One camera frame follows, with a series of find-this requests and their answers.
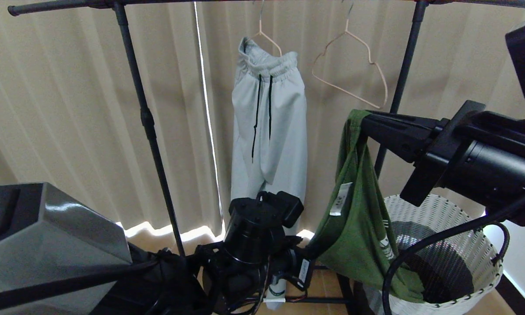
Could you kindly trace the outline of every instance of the black baseboard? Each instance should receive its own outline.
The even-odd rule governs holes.
[[[496,290],[516,314],[525,315],[525,298],[506,276],[502,276]]]

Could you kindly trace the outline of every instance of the white woven basket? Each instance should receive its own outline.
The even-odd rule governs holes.
[[[455,227],[470,217],[451,201],[429,195],[415,207],[398,195],[385,198],[398,249]],[[468,312],[499,283],[503,267],[494,266],[496,251],[483,233],[469,231],[426,247],[409,262],[424,283],[424,299],[434,303],[411,303],[389,296],[395,315],[456,315]],[[364,285],[369,307],[384,314],[381,291]]]

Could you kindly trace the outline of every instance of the curtain fold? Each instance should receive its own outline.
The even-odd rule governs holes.
[[[326,209],[334,187],[334,173],[342,126],[352,109],[373,109],[312,76],[313,61],[324,46],[345,27],[352,2],[266,1],[262,29],[282,52],[298,52],[298,68],[306,85],[308,126],[308,182],[306,210],[300,227],[314,231]],[[371,58],[379,62],[386,76],[388,112],[410,32],[414,2],[355,1],[349,30],[366,41]],[[237,47],[243,36],[258,31],[261,2],[198,3],[204,62],[209,64],[208,105],[214,128],[218,177],[224,209],[229,204],[232,169],[233,106]],[[436,119],[452,117],[467,99],[484,102],[493,110],[516,118],[525,117],[505,34],[525,20],[525,10],[481,4],[430,5],[422,24],[400,113]],[[257,44],[275,56],[278,50],[262,37]],[[316,64],[315,74],[381,104],[383,84],[373,66],[366,62],[366,48],[342,38],[332,44]],[[369,141],[372,155],[378,145]],[[400,193],[414,168],[388,152],[380,185],[384,196]],[[456,193],[437,188],[439,193],[467,209],[473,216],[483,207]]]
[[[47,181],[125,228],[169,225],[112,10],[0,1],[0,183]],[[194,4],[127,6],[181,232],[221,232]]]

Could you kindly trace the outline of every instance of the wooden floor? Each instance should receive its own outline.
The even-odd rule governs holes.
[[[150,252],[156,252],[165,247],[172,252],[177,252],[175,241],[172,235],[163,235],[162,237],[153,237],[147,231],[142,231],[128,239],[129,242],[134,243],[141,249]],[[211,239],[208,237],[199,237],[192,241],[184,243],[184,249],[187,255],[194,253],[194,249],[198,244],[210,243]],[[313,273],[313,279],[309,288],[310,297],[342,297],[340,287],[336,274],[330,270],[316,270]],[[295,287],[288,284],[288,295],[295,296],[301,292],[297,291]],[[358,304],[358,309],[361,309],[361,315],[373,315],[373,312],[366,308],[364,297],[359,297],[362,303]],[[313,304],[313,303],[285,303],[276,311],[271,311],[266,308],[266,305],[261,305],[257,315],[344,315],[347,314],[346,307],[343,304]],[[467,313],[467,315],[514,315],[515,313],[507,305],[504,299],[497,291],[492,291],[487,294],[479,303]]]

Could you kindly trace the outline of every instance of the clothes hanger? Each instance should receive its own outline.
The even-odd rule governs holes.
[[[265,34],[262,31],[262,9],[264,9],[264,0],[262,0],[261,12],[260,12],[260,14],[258,16],[258,32],[257,32],[257,34],[254,34],[253,36],[248,38],[247,42],[252,40],[256,36],[260,35],[260,36],[266,38],[267,40],[269,40],[276,48],[278,48],[278,52],[280,53],[280,56],[282,56],[282,49],[280,48],[280,46],[278,46],[278,44],[276,44],[276,42],[274,42],[267,34]]]
[[[333,88],[337,88],[339,89],[340,91],[352,96],[353,98],[357,98],[359,99],[360,101],[364,102],[364,103],[367,103],[377,109],[381,109],[383,106],[386,105],[387,103],[387,97],[388,97],[388,91],[387,91],[387,82],[385,80],[385,76],[383,75],[383,72],[381,71],[381,67],[379,66],[378,63],[376,62],[373,62],[371,60],[371,50],[368,46],[368,44],[366,44],[366,42],[364,42],[361,38],[359,38],[358,36],[352,34],[349,30],[348,30],[348,25],[349,25],[349,22],[350,22],[350,12],[352,11],[352,8],[354,7],[354,1],[352,1],[352,6],[350,6],[350,10],[348,10],[348,15],[346,16],[346,28],[344,28],[344,32],[340,33],[338,36],[336,36],[335,38],[333,38],[333,40],[331,40],[330,42],[328,42],[328,44],[324,47],[324,51],[321,52],[316,58],[315,58],[315,61],[313,62],[313,68],[311,69],[311,74],[313,74],[313,76],[315,78],[317,78],[317,80],[319,80],[320,82],[323,82],[324,84],[327,84],[327,85],[330,85],[332,86]],[[334,84],[331,84],[331,83],[328,83],[326,82],[325,80],[323,80],[322,78],[319,78],[318,76],[316,76],[315,74],[315,65],[317,64],[317,60],[319,60],[319,58],[321,58],[322,56],[325,56],[327,54],[327,50],[328,50],[328,47],[333,43],[335,42],[338,38],[341,38],[345,35],[348,35],[356,40],[358,40],[360,43],[364,44],[364,46],[366,46],[367,50],[368,50],[368,63],[369,64],[372,64],[374,66],[376,66],[377,70],[379,70],[379,74],[381,75],[381,80],[383,81],[383,86],[385,88],[385,98],[383,100],[383,105],[382,106],[377,106],[375,104],[373,104],[372,102],[369,102],[368,100],[365,100],[357,95],[354,95],[353,93],[351,92],[348,92],[346,90],[344,90],[343,88],[341,88],[340,86],[336,86]]]

